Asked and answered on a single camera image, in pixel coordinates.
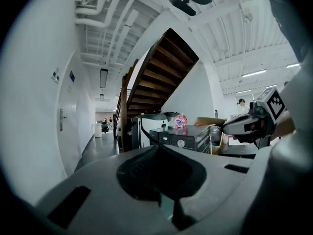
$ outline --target white ceiling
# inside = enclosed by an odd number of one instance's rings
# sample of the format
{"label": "white ceiling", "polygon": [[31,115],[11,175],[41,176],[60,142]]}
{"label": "white ceiling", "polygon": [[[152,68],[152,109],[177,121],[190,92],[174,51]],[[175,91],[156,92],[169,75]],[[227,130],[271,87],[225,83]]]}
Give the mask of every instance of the white ceiling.
{"label": "white ceiling", "polygon": [[[100,94],[104,94],[104,98],[110,99],[109,102],[97,101],[97,109],[104,111],[115,109],[118,100],[116,95],[120,88],[118,83],[129,69],[129,67],[125,67],[125,64],[132,55],[134,47],[139,44],[138,41],[145,30],[164,9],[170,10],[183,24],[190,27],[214,65],[224,94],[233,94],[249,89],[257,92],[263,90],[265,86],[283,84],[285,81],[289,81],[299,69],[286,68],[286,65],[296,63],[296,58],[271,14],[268,0],[242,0],[244,13],[253,16],[250,23],[244,22],[239,0],[214,0],[208,5],[199,5],[191,1],[190,6],[197,12],[194,17],[173,7],[168,0],[135,0],[118,30],[107,65],[105,62],[112,35],[128,1],[119,1],[112,22],[107,28],[103,50],[103,34],[99,38],[102,30],[84,26],[84,37],[81,37],[83,47],[81,57],[84,65],[88,68],[94,98],[99,98]],[[106,2],[99,15],[89,16],[89,18],[104,22],[109,6],[110,3]],[[120,32],[133,9],[138,11],[139,15],[130,28],[121,51],[117,53],[117,62],[113,62]],[[99,85],[101,68],[109,70],[105,89],[101,89]],[[243,74],[261,69],[268,71],[242,78]]]}

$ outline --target ceiling light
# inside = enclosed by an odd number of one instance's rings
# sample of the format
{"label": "ceiling light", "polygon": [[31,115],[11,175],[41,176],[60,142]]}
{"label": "ceiling light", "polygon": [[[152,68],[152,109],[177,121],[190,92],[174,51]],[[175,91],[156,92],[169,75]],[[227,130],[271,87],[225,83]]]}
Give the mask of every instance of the ceiling light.
{"label": "ceiling light", "polygon": [[297,67],[297,66],[300,66],[300,64],[288,65],[286,68],[292,68],[292,67]]}
{"label": "ceiling light", "polygon": [[245,74],[245,75],[243,75],[243,77],[253,76],[253,75],[257,75],[257,74],[261,74],[261,73],[265,73],[265,72],[266,72],[266,70],[259,70],[259,71],[256,71],[256,72]]}
{"label": "ceiling light", "polygon": [[278,84],[270,85],[270,86],[265,87],[265,89],[266,89],[266,88],[270,88],[270,87],[274,87],[274,86],[277,86],[277,85],[278,85]]}
{"label": "ceiling light", "polygon": [[236,94],[238,93],[244,93],[244,92],[250,92],[251,90],[246,90],[246,91],[242,91],[242,92],[236,92]]}
{"label": "ceiling light", "polygon": [[100,70],[100,88],[105,88],[107,84],[108,70],[101,69]]}

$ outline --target corridor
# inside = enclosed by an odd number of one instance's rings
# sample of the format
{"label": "corridor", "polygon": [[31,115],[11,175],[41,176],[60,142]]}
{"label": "corridor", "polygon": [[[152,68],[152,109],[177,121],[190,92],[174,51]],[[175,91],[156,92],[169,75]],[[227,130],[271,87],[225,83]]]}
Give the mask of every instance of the corridor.
{"label": "corridor", "polygon": [[101,138],[92,137],[75,171],[96,160],[105,159],[117,154],[119,154],[118,144],[117,140],[113,137],[113,133],[103,133]]}

